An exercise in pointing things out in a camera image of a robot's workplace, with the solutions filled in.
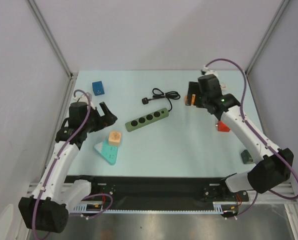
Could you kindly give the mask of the beige cube socket adapter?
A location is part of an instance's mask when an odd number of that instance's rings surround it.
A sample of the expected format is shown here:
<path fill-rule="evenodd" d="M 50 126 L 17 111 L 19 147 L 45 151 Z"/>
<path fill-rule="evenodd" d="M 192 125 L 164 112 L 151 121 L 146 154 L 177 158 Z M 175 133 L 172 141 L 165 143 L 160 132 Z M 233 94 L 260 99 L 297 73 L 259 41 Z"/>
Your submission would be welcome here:
<path fill-rule="evenodd" d="M 122 139 L 122 133 L 119 131 L 111 131 L 108 137 L 108 144 L 111 146 L 120 146 Z"/>

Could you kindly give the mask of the teal triangular power strip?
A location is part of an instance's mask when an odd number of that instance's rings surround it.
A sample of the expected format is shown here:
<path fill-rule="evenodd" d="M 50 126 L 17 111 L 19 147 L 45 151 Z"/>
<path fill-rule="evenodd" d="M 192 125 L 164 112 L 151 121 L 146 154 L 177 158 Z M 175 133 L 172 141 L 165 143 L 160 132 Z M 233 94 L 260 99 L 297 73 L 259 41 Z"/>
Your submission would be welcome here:
<path fill-rule="evenodd" d="M 110 145 L 108 140 L 97 143 L 94 149 L 105 159 L 110 165 L 115 165 L 118 155 L 118 147 Z"/>

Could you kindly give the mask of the red cube socket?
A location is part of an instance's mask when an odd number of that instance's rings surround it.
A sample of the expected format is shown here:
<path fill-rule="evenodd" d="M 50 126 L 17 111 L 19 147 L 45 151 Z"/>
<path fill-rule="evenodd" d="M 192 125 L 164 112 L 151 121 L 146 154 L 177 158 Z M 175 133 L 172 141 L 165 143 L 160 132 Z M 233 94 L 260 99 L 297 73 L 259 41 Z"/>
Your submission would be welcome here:
<path fill-rule="evenodd" d="M 216 123 L 216 129 L 217 129 L 217 131 L 219 131 L 219 132 L 225 132 L 225 133 L 228 133 L 228 132 L 230 132 L 230 128 L 226 125 L 226 124 L 224 124 L 222 121 L 217 121 L 217 123 Z"/>

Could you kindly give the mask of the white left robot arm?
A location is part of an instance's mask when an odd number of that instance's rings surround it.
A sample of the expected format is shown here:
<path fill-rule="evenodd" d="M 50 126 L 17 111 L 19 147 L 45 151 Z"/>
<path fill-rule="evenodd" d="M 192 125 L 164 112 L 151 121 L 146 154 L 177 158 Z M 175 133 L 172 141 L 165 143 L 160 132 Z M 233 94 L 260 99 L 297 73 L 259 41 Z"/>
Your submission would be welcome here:
<path fill-rule="evenodd" d="M 97 108 L 86 100 L 69 106 L 69 115 L 56 134 L 53 154 L 41 180 L 29 197 L 22 197 L 18 208 L 28 229 L 61 233 L 69 214 L 85 197 L 93 200 L 99 195 L 99 187 L 89 179 L 78 179 L 62 192 L 69 168 L 78 155 L 89 133 L 113 125 L 117 117 L 104 102 Z"/>

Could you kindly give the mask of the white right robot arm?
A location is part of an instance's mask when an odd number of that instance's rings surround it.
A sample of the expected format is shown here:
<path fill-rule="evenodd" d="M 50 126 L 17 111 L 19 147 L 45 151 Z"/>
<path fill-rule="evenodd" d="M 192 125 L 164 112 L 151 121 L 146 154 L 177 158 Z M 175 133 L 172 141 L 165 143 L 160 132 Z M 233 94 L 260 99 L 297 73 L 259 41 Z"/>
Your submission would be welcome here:
<path fill-rule="evenodd" d="M 220 197 L 232 200 L 239 191 L 255 190 L 263 194 L 290 179 L 294 154 L 281 149 L 269 140 L 241 112 L 241 103 L 231 94 L 223 94 L 218 78 L 203 75 L 197 82 L 189 82 L 186 105 L 206 109 L 236 135 L 250 153 L 255 166 L 248 172 L 235 173 L 225 178 L 220 186 Z"/>

